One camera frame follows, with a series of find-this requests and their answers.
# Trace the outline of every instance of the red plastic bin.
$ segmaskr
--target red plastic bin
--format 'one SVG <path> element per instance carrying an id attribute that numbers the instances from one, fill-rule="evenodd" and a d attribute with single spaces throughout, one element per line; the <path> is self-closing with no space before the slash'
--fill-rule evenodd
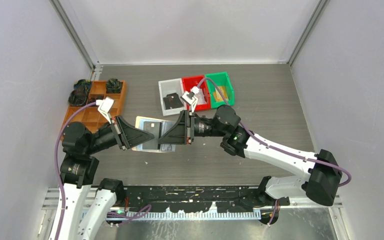
<path id="1" fill-rule="evenodd" d="M 193 87 L 198 85 L 198 83 L 204 78 L 204 75 L 200 76 L 188 76 L 183 77 L 181 79 L 181 84 L 183 85 L 183 90 L 190 92 Z M 210 99 L 210 91 L 208 90 L 207 81 L 204 81 L 199 87 L 202 89 L 202 93 L 204 94 L 204 100 L 207 102 L 205 104 L 198 104 L 195 108 L 195 111 L 203 111 L 211 109 L 211 99 Z"/>

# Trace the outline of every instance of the green plastic bin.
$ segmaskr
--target green plastic bin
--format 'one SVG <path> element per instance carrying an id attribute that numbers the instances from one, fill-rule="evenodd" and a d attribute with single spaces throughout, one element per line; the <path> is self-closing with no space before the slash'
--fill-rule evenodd
<path id="1" fill-rule="evenodd" d="M 233 106 L 235 104 L 235 91 L 233 90 L 231 80 L 227 72 L 217 72 L 206 74 L 205 77 L 212 79 L 218 87 L 224 86 L 226 88 L 226 94 L 229 100 L 227 101 L 229 105 Z M 210 81 L 206 81 L 208 85 L 208 91 L 211 98 L 211 108 L 216 109 L 221 105 L 224 105 L 224 101 L 216 101 L 214 98 L 214 92 L 217 91 L 214 85 Z"/>

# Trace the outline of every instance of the black object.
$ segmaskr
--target black object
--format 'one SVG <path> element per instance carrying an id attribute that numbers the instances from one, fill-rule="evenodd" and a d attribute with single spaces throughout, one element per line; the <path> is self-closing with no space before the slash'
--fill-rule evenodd
<path id="1" fill-rule="evenodd" d="M 320 161 L 338 165 L 330 151 L 321 149 L 320 153 L 315 156 Z M 308 182 L 302 185 L 305 195 L 320 205 L 332 206 L 341 181 L 342 172 L 320 163 L 316 163 L 314 168 L 309 170 L 311 172 L 310 178 Z"/>
<path id="2" fill-rule="evenodd" d="M 256 194 L 258 196 L 258 200 L 264 205 L 264 206 L 274 206 L 276 199 L 273 197 L 269 196 L 266 193 L 266 186 L 269 180 L 271 179 L 271 176 L 265 176 L 262 178 L 260 184 L 258 185 Z M 289 201 L 289 197 L 282 197 L 277 200 L 277 204 L 279 206 L 289 206 L 291 203 Z"/>
<path id="3" fill-rule="evenodd" d="M 90 80 L 80 79 L 74 83 L 73 89 L 76 90 L 80 87 L 85 88 L 87 93 L 89 94 L 92 88 L 92 82 Z"/>
<path id="4" fill-rule="evenodd" d="M 151 205 L 151 212 L 165 213 L 167 208 L 173 213 L 184 211 L 185 213 L 208 212 L 213 202 L 218 213 L 251 213 L 253 208 L 264 207 L 259 201 L 256 189 L 258 186 L 249 185 L 224 185 L 224 186 L 124 186 L 128 206 L 132 212 L 137 212 L 146 205 Z M 288 206 L 289 202 L 278 201 L 279 206 Z M 265 209 L 266 214 L 262 223 L 273 210 Z"/>
<path id="5" fill-rule="evenodd" d="M 107 94 L 119 94 L 122 92 L 123 83 L 117 78 L 110 78 L 105 84 Z"/>
<path id="6" fill-rule="evenodd" d="M 93 156 L 66 154 L 59 169 L 62 183 L 74 184 L 78 189 L 94 181 L 99 161 Z"/>
<path id="7" fill-rule="evenodd" d="M 154 139 L 153 134 L 130 125 L 121 115 L 114 117 L 114 121 L 121 133 L 118 134 L 116 126 L 113 124 L 111 125 L 111 130 L 120 149 L 131 149 L 134 146 Z"/>
<path id="8" fill-rule="evenodd" d="M 167 94 L 167 96 L 163 97 L 162 100 L 164 101 L 165 110 L 178 109 L 183 107 L 183 103 L 176 92 Z"/>
<path id="9" fill-rule="evenodd" d="M 96 97 L 91 97 L 91 98 L 89 98 L 87 103 L 90 104 L 90 103 L 96 102 L 97 100 L 104 100 L 104 95 L 98 95 Z"/>
<path id="10" fill-rule="evenodd" d="M 195 117 L 191 115 L 192 113 L 187 110 L 181 111 L 174 126 L 158 139 L 158 143 L 176 145 L 191 144 L 194 139 L 194 131 L 191 130 L 191 126 L 194 126 L 195 120 Z"/>
<path id="11" fill-rule="evenodd" d="M 152 134 L 126 123 L 121 116 L 116 116 L 114 119 L 115 124 L 106 123 L 95 134 L 78 121 L 64 128 L 62 150 L 66 155 L 60 168 L 63 183 L 75 184 L 77 188 L 91 185 L 99 164 L 95 157 L 90 156 L 91 154 L 110 148 L 119 142 L 123 149 L 130 149 L 154 138 Z"/>
<path id="12" fill-rule="evenodd" d="M 228 105 L 217 108 L 213 118 L 199 117 L 188 110 L 180 112 L 174 126 L 159 138 L 160 144 L 191 144 L 194 137 L 223 137 L 220 146 L 228 154 L 245 158 L 250 135 L 239 126 L 241 118 Z"/>
<path id="13" fill-rule="evenodd" d="M 81 107 L 86 105 L 91 87 L 91 81 L 86 79 L 78 80 L 73 86 L 74 90 L 68 97 L 68 102 L 70 105 L 73 107 Z"/>
<path id="14" fill-rule="evenodd" d="M 110 190 L 112 193 L 115 193 L 115 196 L 117 197 L 116 202 L 118 203 L 123 202 L 126 198 L 126 191 L 123 186 L 123 181 L 117 179 L 104 178 L 100 182 L 98 189 Z"/>
<path id="15" fill-rule="evenodd" d="M 272 214 L 273 214 L 273 210 L 271 210 L 269 212 L 264 212 L 264 213 L 262 212 L 261 213 L 261 219 L 259 220 L 259 222 L 267 225 L 270 222 L 270 219 L 272 218 Z M 276 212 L 274 213 L 274 217 L 271 220 L 270 225 L 275 224 L 278 221 L 278 219 L 279 219 L 279 211 L 276 210 Z"/>
<path id="16" fill-rule="evenodd" d="M 143 122 L 143 130 L 152 134 L 154 138 L 144 142 L 142 144 L 142 149 L 145 149 L 145 150 L 160 149 L 160 144 L 158 144 L 158 138 L 161 135 L 161 122 L 145 121 Z"/>

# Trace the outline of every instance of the yellow item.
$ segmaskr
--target yellow item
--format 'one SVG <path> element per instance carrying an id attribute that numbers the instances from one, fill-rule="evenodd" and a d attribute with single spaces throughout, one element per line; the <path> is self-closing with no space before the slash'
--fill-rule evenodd
<path id="1" fill-rule="evenodd" d="M 224 98 L 229 101 L 228 94 L 226 93 L 226 87 L 225 86 L 219 86 L 218 87 L 223 94 Z M 223 102 L 223 98 L 220 95 L 219 91 L 217 89 L 212 93 L 214 95 L 214 99 L 216 102 Z"/>

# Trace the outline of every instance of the cable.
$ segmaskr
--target cable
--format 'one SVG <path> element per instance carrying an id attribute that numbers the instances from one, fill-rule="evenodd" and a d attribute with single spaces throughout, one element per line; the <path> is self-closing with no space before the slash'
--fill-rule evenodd
<path id="1" fill-rule="evenodd" d="M 226 103 L 227 106 L 230 106 L 228 101 L 226 100 L 225 96 L 223 95 L 222 91 L 220 90 L 220 88 L 216 85 L 216 83 L 209 77 L 204 77 L 197 85 L 197 87 L 199 88 L 203 82 L 205 80 L 208 80 L 212 83 L 212 85 L 214 85 L 215 89 L 218 91 L 218 93 L 221 95 L 221 98 L 223 98 L 223 101 L 224 103 Z M 300 160 L 304 160 L 304 161 L 310 161 L 310 162 L 313 162 L 313 163 L 316 163 L 316 164 L 321 164 L 321 165 L 325 165 L 327 167 L 330 167 L 330 168 L 333 168 L 333 169 L 336 169 L 338 171 L 341 171 L 343 173 L 345 173 L 347 176 L 348 176 L 348 179 L 342 183 L 340 183 L 338 186 L 339 187 L 342 187 L 342 186 L 345 186 L 347 185 L 348 183 L 351 182 L 351 173 L 349 171 L 347 171 L 346 169 L 344 169 L 343 167 L 340 167 L 340 166 L 337 166 L 337 165 L 334 165 L 334 164 L 331 164 L 331 163 L 328 163 L 328 162 L 325 162 L 325 161 L 321 161 L 321 160 L 318 160 L 318 159 L 312 159 L 312 158 L 306 158 L 304 156 L 301 156 L 301 155 L 298 155 L 298 154 L 295 154 L 295 153 L 292 153 L 292 152 L 288 152 L 286 150 L 283 150 L 283 149 L 280 149 L 278 147 L 275 147 L 275 146 L 272 146 L 272 145 L 268 145 L 266 142 L 260 140 L 259 138 L 257 138 L 254 133 L 252 133 L 248 128 L 247 126 L 244 124 L 244 122 L 242 122 L 242 120 L 239 122 L 243 129 L 246 131 L 246 133 L 248 133 L 254 140 L 256 140 L 258 143 L 270 148 L 270 149 L 273 149 L 273 150 L 276 150 L 280 153 L 283 153 L 283 154 L 286 154 L 288 156 L 291 156 L 291 157 L 294 157 L 294 158 L 297 158 L 297 159 L 300 159 Z"/>
<path id="2" fill-rule="evenodd" d="M 276 201 L 274 202 L 273 213 L 271 214 L 270 220 L 267 223 L 268 227 L 270 227 L 270 224 L 272 223 L 273 219 L 275 218 L 276 209 L 278 208 L 278 201 L 279 201 L 279 199 L 276 199 Z"/>
<path id="3" fill-rule="evenodd" d="M 132 220 L 140 219 L 140 218 L 144 217 L 145 215 L 147 215 L 151 211 L 151 208 L 152 208 L 151 204 L 148 204 L 148 205 L 144 206 L 141 210 L 139 210 L 137 213 L 135 213 L 133 216 L 126 216 L 126 215 L 119 214 L 119 213 L 116 213 L 113 211 L 108 212 L 107 215 L 109 217 L 117 217 L 117 218 L 127 219 L 126 221 L 123 221 L 122 223 L 118 224 L 119 226 L 121 226 L 121 225 L 130 223 Z"/>
<path id="4" fill-rule="evenodd" d="M 58 221 L 58 226 L 56 228 L 56 233 L 55 233 L 55 240 L 58 240 L 58 237 L 60 236 L 61 232 L 61 227 L 63 225 L 63 219 L 64 219 L 64 212 L 66 209 L 66 192 L 64 191 L 64 185 L 63 185 L 63 180 L 61 179 L 60 176 L 60 166 L 58 165 L 58 146 L 60 145 L 60 139 L 63 136 L 64 129 L 67 127 L 67 125 L 71 122 L 71 120 L 79 114 L 81 111 L 83 111 L 87 107 L 91 107 L 96 105 L 95 102 L 91 102 L 89 104 L 86 104 L 79 108 L 77 111 L 71 115 L 68 120 L 64 123 L 64 125 L 61 128 L 61 131 L 58 134 L 58 138 L 56 139 L 55 143 L 55 172 L 56 172 L 56 178 L 58 179 L 58 186 L 59 186 L 59 191 L 61 192 L 61 215 L 59 216 L 59 221 Z"/>

